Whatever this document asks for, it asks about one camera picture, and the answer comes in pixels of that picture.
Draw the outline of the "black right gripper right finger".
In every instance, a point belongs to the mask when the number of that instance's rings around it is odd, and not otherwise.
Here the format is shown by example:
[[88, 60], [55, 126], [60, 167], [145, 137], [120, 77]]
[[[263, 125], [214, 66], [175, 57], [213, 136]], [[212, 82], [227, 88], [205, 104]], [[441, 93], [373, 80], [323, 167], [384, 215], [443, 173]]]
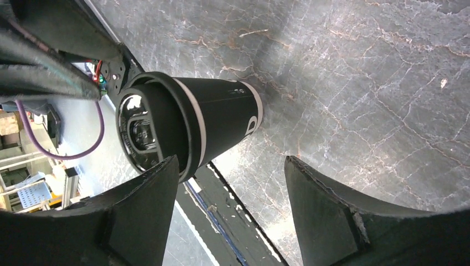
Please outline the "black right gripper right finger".
[[469, 209], [429, 212], [344, 185], [295, 156], [284, 164], [305, 265], [468, 265]]

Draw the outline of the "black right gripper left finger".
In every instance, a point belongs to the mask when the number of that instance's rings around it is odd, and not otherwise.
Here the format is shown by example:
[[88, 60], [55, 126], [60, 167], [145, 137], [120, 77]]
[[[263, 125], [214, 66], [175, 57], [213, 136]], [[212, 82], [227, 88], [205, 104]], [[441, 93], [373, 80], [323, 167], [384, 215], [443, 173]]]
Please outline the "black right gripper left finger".
[[64, 210], [1, 212], [2, 265], [161, 265], [178, 188], [170, 156]]

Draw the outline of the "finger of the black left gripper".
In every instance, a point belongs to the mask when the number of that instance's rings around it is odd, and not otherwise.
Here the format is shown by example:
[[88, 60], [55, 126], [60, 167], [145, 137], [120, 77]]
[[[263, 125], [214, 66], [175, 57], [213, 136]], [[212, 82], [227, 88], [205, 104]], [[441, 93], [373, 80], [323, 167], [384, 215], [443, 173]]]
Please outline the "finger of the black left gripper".
[[99, 100], [78, 61], [121, 61], [121, 48], [84, 1], [1, 2], [1, 100]]

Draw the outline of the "black plastic cup lid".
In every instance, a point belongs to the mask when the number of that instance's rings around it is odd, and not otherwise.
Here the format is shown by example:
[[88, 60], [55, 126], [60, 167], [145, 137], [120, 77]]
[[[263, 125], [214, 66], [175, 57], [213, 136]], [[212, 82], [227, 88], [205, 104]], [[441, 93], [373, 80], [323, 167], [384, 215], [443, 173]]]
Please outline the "black plastic cup lid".
[[179, 182], [191, 178], [205, 142], [201, 110], [189, 88], [162, 72], [144, 72], [132, 78], [118, 98], [117, 133], [134, 169], [143, 173], [176, 156]]

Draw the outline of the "black paper coffee cup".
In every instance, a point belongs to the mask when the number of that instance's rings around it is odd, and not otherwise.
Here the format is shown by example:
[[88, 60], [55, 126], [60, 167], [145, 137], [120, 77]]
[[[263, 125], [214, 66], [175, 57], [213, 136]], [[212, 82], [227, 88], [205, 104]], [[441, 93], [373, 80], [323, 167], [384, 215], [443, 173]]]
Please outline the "black paper coffee cup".
[[190, 103], [198, 129], [195, 161], [187, 174], [250, 137], [263, 120], [264, 106], [257, 90], [245, 81], [176, 78]]

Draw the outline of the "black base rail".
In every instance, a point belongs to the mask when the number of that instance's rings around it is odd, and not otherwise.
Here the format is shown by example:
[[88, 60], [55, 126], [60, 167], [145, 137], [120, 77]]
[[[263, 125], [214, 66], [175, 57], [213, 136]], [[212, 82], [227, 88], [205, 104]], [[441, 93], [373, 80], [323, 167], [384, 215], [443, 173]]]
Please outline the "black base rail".
[[[172, 39], [192, 29], [189, 1], [86, 1], [138, 68], [205, 77], [199, 60]], [[178, 187], [164, 265], [286, 265], [286, 260], [213, 163]]]

